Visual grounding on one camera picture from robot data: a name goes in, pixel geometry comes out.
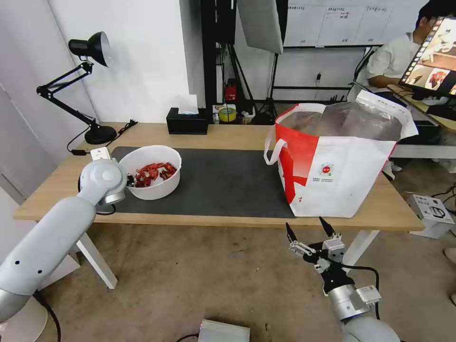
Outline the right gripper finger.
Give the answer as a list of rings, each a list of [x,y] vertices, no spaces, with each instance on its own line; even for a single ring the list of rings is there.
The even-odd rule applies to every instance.
[[[316,250],[298,241],[295,233],[291,229],[288,222],[285,223],[286,234],[289,241],[289,249],[297,256],[303,258],[304,256],[312,257],[316,255]]]
[[[342,242],[342,235],[336,233],[333,227],[322,217],[319,217],[319,220],[326,235],[328,236],[328,238],[322,244],[322,249],[327,251],[328,257],[330,259],[343,259],[346,252],[346,247]]]

